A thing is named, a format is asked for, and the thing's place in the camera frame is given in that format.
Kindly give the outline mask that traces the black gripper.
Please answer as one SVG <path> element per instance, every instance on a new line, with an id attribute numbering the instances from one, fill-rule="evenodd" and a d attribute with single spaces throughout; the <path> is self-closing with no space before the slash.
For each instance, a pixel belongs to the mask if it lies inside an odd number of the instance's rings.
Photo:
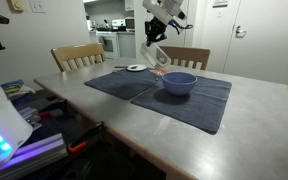
<path id="1" fill-rule="evenodd" d="M 146 42 L 159 42 L 167 38 L 165 35 L 166 25 L 158 18 L 153 17 L 151 21 L 145 22 Z"/>

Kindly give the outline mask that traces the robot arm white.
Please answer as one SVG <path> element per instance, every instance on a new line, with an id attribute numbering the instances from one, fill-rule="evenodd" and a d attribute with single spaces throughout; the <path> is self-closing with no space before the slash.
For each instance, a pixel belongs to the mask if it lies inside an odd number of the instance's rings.
<path id="1" fill-rule="evenodd" d="M 174 20 L 174 16 L 181 20 L 186 19 L 180 6 L 183 0 L 143 0 L 142 6 L 153 15 L 150 21 L 145 22 L 146 45 L 162 41 L 167 38 L 165 31 L 168 25 L 172 26 L 177 34 L 184 29 L 192 28 L 192 25 L 181 26 Z"/>

